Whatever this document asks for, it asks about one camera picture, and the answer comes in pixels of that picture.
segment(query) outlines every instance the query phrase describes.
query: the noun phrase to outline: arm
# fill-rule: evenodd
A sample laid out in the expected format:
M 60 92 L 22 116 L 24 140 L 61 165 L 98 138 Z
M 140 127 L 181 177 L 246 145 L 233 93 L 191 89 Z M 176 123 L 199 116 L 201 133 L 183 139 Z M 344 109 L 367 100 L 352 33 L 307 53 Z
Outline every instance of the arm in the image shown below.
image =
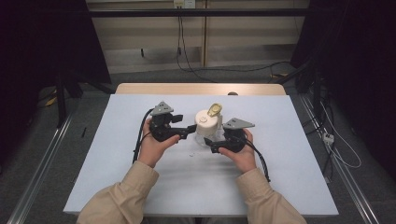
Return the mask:
M 244 130 L 247 140 L 253 136 Z M 256 166 L 254 150 L 245 146 L 240 152 L 233 153 L 226 148 L 219 152 L 235 163 L 242 175 L 236 180 L 239 190 L 247 204 L 247 220 L 255 223 L 306 223 L 297 210 L 279 193 L 272 190 L 267 179 Z
M 143 127 L 143 135 L 149 133 L 149 119 Z M 154 167 L 167 148 L 180 136 L 158 142 L 150 134 L 142 141 L 140 155 L 120 183 L 97 192 L 84 206 L 77 223 L 140 223 L 143 206 L 149 191 L 159 175 Z

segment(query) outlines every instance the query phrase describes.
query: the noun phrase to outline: white table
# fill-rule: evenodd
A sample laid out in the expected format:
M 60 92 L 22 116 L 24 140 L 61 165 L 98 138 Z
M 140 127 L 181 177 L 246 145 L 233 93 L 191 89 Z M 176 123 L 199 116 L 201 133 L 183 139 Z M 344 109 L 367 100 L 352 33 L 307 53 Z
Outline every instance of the white table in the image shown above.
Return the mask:
M 78 214 L 95 192 L 122 180 L 132 163 L 140 122 L 162 100 L 175 109 L 173 114 L 184 115 L 173 127 L 193 124 L 195 113 L 213 103 L 223 105 L 224 122 L 239 118 L 255 123 L 250 131 L 267 162 L 271 186 L 303 216 L 338 214 L 289 96 L 171 94 L 111 96 L 66 213 Z M 169 148 L 156 170 L 160 178 L 148 196 L 146 216 L 240 217 L 247 213 L 234 183 L 239 171 L 228 158 L 198 146 L 194 134 Z

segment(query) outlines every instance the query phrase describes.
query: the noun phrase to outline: gray floor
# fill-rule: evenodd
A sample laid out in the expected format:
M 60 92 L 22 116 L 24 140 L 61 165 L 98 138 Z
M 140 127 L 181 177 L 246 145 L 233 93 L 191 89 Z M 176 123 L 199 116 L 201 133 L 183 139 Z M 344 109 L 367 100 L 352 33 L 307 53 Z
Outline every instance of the gray floor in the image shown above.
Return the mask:
M 233 66 L 232 69 L 260 67 L 263 67 L 263 65 L 242 64 Z M 114 88 L 121 82 L 207 82 L 193 73 L 183 72 L 179 69 L 161 71 L 158 70 L 159 68 L 161 67 L 154 66 L 154 69 L 149 69 L 151 70 L 150 72 L 140 71 L 114 74 L 112 75 L 114 83 L 110 87 Z M 272 70 L 274 74 L 277 74 L 288 73 L 292 69 L 287 64 L 280 64 L 274 66 Z M 218 70 L 200 71 L 197 74 L 217 82 L 266 83 L 270 80 L 271 70 L 267 68 L 248 73 Z M 35 202 L 32 204 L 25 223 L 76 222 L 74 216 L 67 215 L 62 211 L 73 188 L 73 180 L 78 175 L 84 162 L 108 101 L 108 95 L 87 85 L 82 85 L 82 88 L 84 95 L 81 99 L 67 99 L 69 107 L 70 105 L 78 105 L 76 115 L 70 123 L 68 132 L 41 185 L 40 191 L 35 196 Z M 301 97 L 293 88 L 292 81 L 285 85 L 285 90 L 290 96 L 301 122 L 309 120 Z M 0 176 L 0 223 L 6 223 L 9 219 L 55 132 L 57 125 L 56 105 L 42 107 L 42 104 L 43 102 L 38 104 L 29 133 L 21 141 L 16 154 Z M 351 173 L 374 208 L 380 223 L 396 223 L 396 213 L 394 212 L 396 211 L 395 181 L 371 157 L 361 139 L 353 134 L 347 119 L 344 117 L 342 110 L 337 107 L 336 102 L 332 102 L 332 108 L 337 131 L 357 150 L 362 160 L 362 166 L 357 169 L 350 169 Z M 313 129 L 313 125 L 310 124 L 305 128 L 308 132 Z M 319 166 L 323 167 L 327 159 L 327 153 L 321 140 L 316 133 L 309 134 L 307 138 L 317 157 Z M 350 149 L 341 143 L 338 137 L 336 137 L 335 141 L 344 160 L 356 164 L 356 157 L 351 153 Z M 329 167 L 325 176 L 330 177 L 330 172 L 331 169 Z M 325 218 L 308 217 L 308 223 L 364 223 L 355 202 L 335 169 L 331 180 L 332 182 L 328 186 L 340 215 Z

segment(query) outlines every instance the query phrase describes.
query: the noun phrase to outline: white cylindrical object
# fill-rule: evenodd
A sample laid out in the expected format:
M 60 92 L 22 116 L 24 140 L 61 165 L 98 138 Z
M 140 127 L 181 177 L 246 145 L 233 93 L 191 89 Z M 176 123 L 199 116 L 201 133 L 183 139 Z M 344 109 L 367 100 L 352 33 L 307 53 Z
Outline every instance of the white cylindrical object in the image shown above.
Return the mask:
M 218 116 L 210 117 L 207 115 L 208 110 L 201 110 L 195 115 L 195 123 L 197 124 L 196 132 L 201 136 L 209 136 L 215 134 L 218 128 Z

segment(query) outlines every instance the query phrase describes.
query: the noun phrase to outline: beige sleeve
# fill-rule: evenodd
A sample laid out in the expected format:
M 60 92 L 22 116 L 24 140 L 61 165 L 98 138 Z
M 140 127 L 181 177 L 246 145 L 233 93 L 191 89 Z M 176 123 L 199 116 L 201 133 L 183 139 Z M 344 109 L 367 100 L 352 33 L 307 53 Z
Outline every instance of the beige sleeve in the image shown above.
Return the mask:
M 239 176 L 236 183 L 247 204 L 249 224 L 306 223 L 299 212 L 271 188 L 260 169 Z
M 158 173 L 136 161 L 120 183 L 97 192 L 84 206 L 77 223 L 136 223 L 143 219 L 143 206 Z

